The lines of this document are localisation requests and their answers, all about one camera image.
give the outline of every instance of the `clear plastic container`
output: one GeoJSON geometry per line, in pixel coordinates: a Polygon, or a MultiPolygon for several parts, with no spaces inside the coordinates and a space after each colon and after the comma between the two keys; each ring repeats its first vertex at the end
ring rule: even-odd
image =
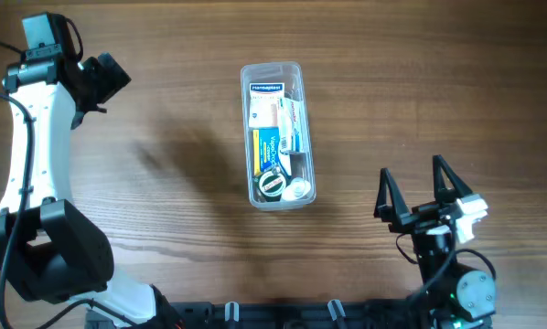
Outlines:
{"type": "Polygon", "coordinates": [[[316,182],[300,66],[245,66],[241,92],[250,202],[261,210],[312,203],[316,182]]]}

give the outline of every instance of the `white plastic part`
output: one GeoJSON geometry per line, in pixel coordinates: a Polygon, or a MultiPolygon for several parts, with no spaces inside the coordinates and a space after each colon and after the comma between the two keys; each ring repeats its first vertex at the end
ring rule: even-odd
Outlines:
{"type": "MultiPolygon", "coordinates": [[[[452,216],[456,218],[456,241],[466,243],[475,238],[473,224],[487,215],[487,203],[478,194],[459,198],[453,204],[452,216]]],[[[429,235],[441,235],[450,232],[447,225],[432,228],[426,232],[429,235]]]]}
{"type": "MultiPolygon", "coordinates": [[[[72,202],[69,179],[70,126],[76,111],[74,100],[58,83],[48,85],[37,82],[20,87],[11,97],[21,102],[34,124],[34,158],[31,169],[31,186],[26,208],[39,207],[46,197],[72,202]]],[[[26,161],[27,128],[22,112],[10,104],[14,118],[14,137],[11,148],[11,165],[5,195],[0,212],[8,208],[10,213],[19,209],[24,164],[26,161]]]]}
{"type": "Polygon", "coordinates": [[[231,320],[231,307],[233,308],[233,318],[234,322],[239,322],[239,304],[237,302],[227,302],[225,304],[225,321],[231,320]]]}
{"type": "MultiPolygon", "coordinates": [[[[152,287],[135,281],[118,269],[115,269],[113,277],[107,282],[106,291],[85,292],[75,295],[70,297],[67,303],[73,303],[81,299],[94,299],[95,302],[99,302],[118,314],[124,315],[136,324],[142,324],[156,316],[156,298],[152,287]]],[[[115,326],[130,326],[97,307],[92,310],[113,320],[115,326]]]]}
{"type": "Polygon", "coordinates": [[[456,240],[465,243],[475,237],[473,224],[487,215],[487,203],[480,195],[465,196],[456,200],[456,206],[463,216],[456,220],[456,240]]]}
{"type": "Polygon", "coordinates": [[[327,304],[328,311],[330,312],[330,318],[332,321],[336,321],[339,316],[345,317],[345,309],[343,309],[343,304],[340,300],[332,300],[327,304]]]}

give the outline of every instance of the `wood grain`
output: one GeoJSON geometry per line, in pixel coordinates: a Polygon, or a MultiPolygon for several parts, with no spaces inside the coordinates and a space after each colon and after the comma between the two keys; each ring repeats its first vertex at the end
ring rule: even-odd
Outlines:
{"type": "MultiPolygon", "coordinates": [[[[28,1],[0,5],[0,39],[22,47],[21,17],[44,10],[133,79],[73,132],[71,183],[118,266],[170,301],[403,297],[420,275],[372,216],[379,170],[416,205],[442,154],[490,206],[469,245],[498,269],[495,326],[547,328],[547,2],[28,1]],[[261,213],[240,70],[281,60],[304,71],[318,197],[261,213]]],[[[0,79],[14,60],[0,49],[0,79]]],[[[0,198],[10,122],[0,102],[0,198]]],[[[7,296],[20,328],[61,308],[7,296]]]]}

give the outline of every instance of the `plastic box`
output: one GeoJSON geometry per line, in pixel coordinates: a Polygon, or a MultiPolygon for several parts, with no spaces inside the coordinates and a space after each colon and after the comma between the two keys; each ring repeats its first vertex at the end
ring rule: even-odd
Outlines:
{"type": "MultiPolygon", "coordinates": [[[[261,210],[287,210],[287,209],[294,209],[294,208],[300,208],[304,205],[307,205],[309,203],[312,203],[314,199],[316,198],[316,181],[315,181],[315,174],[314,174],[314,165],[312,162],[312,149],[311,149],[311,143],[310,143],[310,131],[308,129],[308,116],[307,116],[307,110],[306,110],[306,96],[304,92],[304,83],[302,81],[302,70],[300,69],[300,66],[298,63],[295,62],[274,62],[274,63],[264,63],[264,64],[254,64],[254,65],[248,65],[245,66],[241,70],[241,93],[242,93],[242,99],[243,99],[243,125],[244,125],[244,131],[245,131],[245,155],[246,155],[246,162],[247,162],[247,183],[249,187],[249,200],[252,203],[252,205],[258,207],[261,210]],[[290,118],[290,123],[292,127],[292,138],[291,141],[293,142],[292,146],[295,150],[292,149],[290,152],[283,153],[282,145],[286,145],[282,141],[278,144],[277,148],[279,153],[277,153],[280,156],[280,159],[283,156],[286,156],[288,154],[290,159],[290,167],[291,167],[291,174],[284,175],[286,177],[286,186],[285,189],[288,189],[289,186],[292,183],[299,182],[298,188],[301,188],[302,194],[296,192],[299,191],[298,188],[295,188],[296,186],[292,186],[291,191],[284,191],[285,192],[292,192],[292,194],[295,194],[295,196],[300,196],[298,199],[292,199],[291,197],[287,197],[286,199],[282,198],[280,196],[280,200],[266,200],[264,197],[264,193],[262,190],[264,189],[264,185],[262,185],[262,181],[260,180],[261,175],[263,172],[261,172],[259,175],[256,174],[256,166],[262,165],[262,161],[259,159],[259,154],[262,153],[261,156],[269,156],[270,155],[270,148],[269,144],[263,143],[261,145],[259,142],[262,142],[264,140],[259,139],[259,137],[256,136],[261,133],[264,135],[264,131],[261,130],[260,127],[255,128],[255,119],[250,123],[250,115],[255,118],[255,108],[252,108],[252,104],[255,104],[252,100],[252,97],[255,97],[256,91],[258,88],[262,87],[261,85],[268,85],[268,84],[284,84],[284,97],[286,100],[281,101],[282,104],[285,104],[285,101],[292,100],[291,104],[296,104],[296,108],[298,111],[291,112],[291,110],[287,110],[287,112],[290,112],[288,117],[290,118]],[[292,117],[294,120],[296,120],[296,115],[299,117],[299,119],[295,122],[292,121],[292,117]],[[296,130],[299,130],[301,133],[301,137],[296,137],[298,133],[296,133],[296,130]]],[[[284,106],[280,105],[280,108],[294,109],[294,106],[284,106]]],[[[282,135],[286,135],[285,133],[282,133],[282,128],[278,128],[278,139],[283,140],[282,135]]]]}

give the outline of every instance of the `blue label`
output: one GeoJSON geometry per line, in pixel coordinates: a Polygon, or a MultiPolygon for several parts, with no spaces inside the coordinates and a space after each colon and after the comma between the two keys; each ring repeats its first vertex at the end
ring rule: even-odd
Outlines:
{"type": "Polygon", "coordinates": [[[260,129],[259,139],[256,142],[259,145],[259,166],[261,172],[280,162],[277,155],[277,148],[280,143],[280,131],[277,128],[260,129]]]}
{"type": "Polygon", "coordinates": [[[302,145],[300,145],[300,133],[297,132],[296,130],[294,130],[294,136],[292,138],[292,142],[294,143],[294,152],[300,152],[300,147],[302,147],[302,145]]]}
{"type": "Polygon", "coordinates": [[[284,90],[283,83],[252,83],[251,90],[260,92],[276,92],[284,90]]]}

